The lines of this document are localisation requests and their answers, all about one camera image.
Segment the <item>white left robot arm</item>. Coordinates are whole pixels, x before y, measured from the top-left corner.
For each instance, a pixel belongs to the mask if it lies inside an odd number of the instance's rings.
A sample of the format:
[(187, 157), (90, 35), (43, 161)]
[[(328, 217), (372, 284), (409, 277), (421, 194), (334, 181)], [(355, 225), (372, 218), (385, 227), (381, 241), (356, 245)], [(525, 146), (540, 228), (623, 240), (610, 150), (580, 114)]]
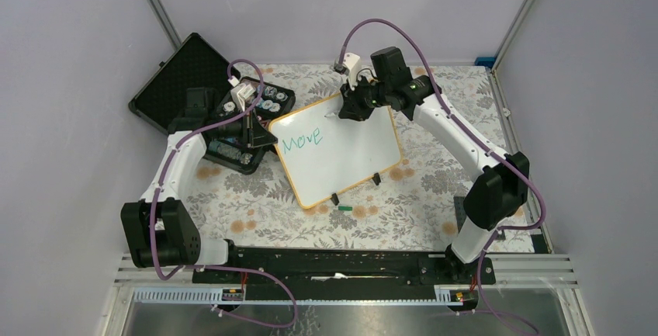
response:
[(135, 266), (211, 265), (221, 282), (240, 275), (241, 263), (229, 254), (229, 242), (202, 237), (183, 199), (212, 140), (233, 137), (248, 148), (276, 144), (256, 113), (264, 93), (265, 85), (246, 80), (225, 96), (214, 88), (188, 89), (184, 108), (169, 125), (156, 175), (140, 199), (125, 203), (120, 212)]

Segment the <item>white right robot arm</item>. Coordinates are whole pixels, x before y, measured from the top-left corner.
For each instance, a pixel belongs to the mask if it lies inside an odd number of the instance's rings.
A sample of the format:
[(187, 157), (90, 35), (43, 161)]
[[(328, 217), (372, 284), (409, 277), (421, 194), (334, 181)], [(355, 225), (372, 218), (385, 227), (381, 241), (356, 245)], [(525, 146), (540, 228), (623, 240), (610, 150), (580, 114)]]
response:
[(412, 75), (399, 48), (378, 50), (371, 62), (373, 78), (361, 74), (356, 54), (345, 53), (334, 62), (334, 70), (346, 77), (338, 117), (363, 122), (376, 109), (389, 107), (428, 131), (463, 167), (473, 186), (463, 202), (466, 220), (446, 250), (445, 273), (464, 283), (475, 274), (475, 260), (496, 228), (527, 202), (529, 160), (488, 141), (435, 91), (430, 76)]

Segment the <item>yellow framed whiteboard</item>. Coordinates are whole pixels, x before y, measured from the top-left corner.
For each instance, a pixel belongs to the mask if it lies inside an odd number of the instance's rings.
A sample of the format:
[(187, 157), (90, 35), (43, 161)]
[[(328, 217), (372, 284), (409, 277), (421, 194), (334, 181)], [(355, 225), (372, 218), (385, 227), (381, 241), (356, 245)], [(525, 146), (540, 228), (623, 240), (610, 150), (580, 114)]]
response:
[(299, 205), (309, 209), (398, 165), (403, 152), (392, 110), (374, 109), (363, 122), (326, 118), (342, 105), (339, 94), (274, 119), (276, 152)]

